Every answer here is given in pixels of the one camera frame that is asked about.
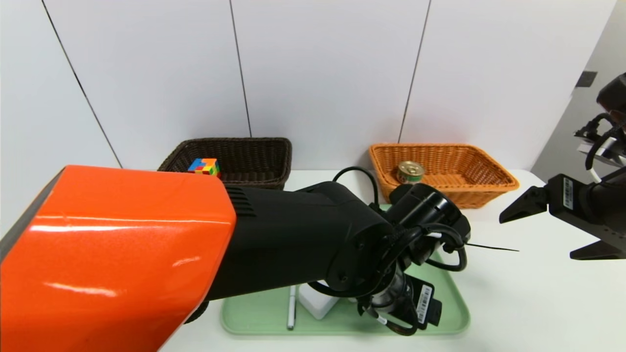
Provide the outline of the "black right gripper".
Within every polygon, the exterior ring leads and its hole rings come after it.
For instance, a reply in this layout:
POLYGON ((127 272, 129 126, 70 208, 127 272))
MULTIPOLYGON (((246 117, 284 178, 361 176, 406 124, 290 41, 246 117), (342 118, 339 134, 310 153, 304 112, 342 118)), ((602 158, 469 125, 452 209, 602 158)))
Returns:
POLYGON ((601 183, 582 183, 564 174, 551 178, 544 187, 532 186, 499 214, 499 223, 541 214, 555 218, 597 238, 597 242, 572 250, 578 261, 625 259, 626 190, 625 168, 608 174, 601 183))

